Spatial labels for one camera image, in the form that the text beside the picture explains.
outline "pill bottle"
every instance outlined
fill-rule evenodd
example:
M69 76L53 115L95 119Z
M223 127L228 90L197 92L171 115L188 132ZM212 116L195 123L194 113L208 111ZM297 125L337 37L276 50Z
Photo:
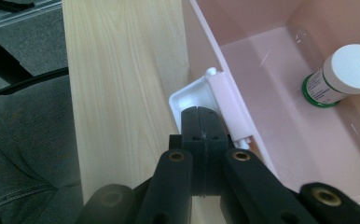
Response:
M360 45L343 46L323 69L305 78L302 92L312 105L330 107L348 95L360 94Z

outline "bottle label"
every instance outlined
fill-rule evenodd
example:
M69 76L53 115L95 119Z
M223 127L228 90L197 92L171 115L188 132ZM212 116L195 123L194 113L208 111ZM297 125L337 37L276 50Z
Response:
M314 101L325 105L336 103L349 95L332 88L325 81L323 69L317 71L309 78L306 90Z

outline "green bottle base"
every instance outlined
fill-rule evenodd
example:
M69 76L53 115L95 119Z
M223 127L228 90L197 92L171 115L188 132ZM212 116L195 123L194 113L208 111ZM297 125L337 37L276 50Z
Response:
M315 106L320 107L320 108L328 108L328 107L337 105L337 104L339 103L339 101L327 105L327 104L319 103L319 102L313 100L313 99L310 97L310 95L309 95L308 92L306 91L306 85L307 85L307 83L308 83L309 78L310 78L312 75L313 75L313 74L307 76L307 77L305 78L305 80L303 81L303 83L302 83L302 93L304 94L306 100L307 100L309 103L311 103L312 105L315 105Z

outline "pink plastic container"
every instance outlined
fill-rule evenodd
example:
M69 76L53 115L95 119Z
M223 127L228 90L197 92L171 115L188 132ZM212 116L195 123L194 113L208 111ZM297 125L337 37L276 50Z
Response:
M318 108L301 89L336 49L360 44L360 1L183 0L183 11L190 82L218 70L197 82L235 142L290 189L319 181L360 203L360 95Z

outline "person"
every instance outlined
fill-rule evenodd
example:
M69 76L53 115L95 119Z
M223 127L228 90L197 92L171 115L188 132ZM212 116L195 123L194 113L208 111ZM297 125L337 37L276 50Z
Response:
M69 77L0 95L0 223L74 223L82 207Z

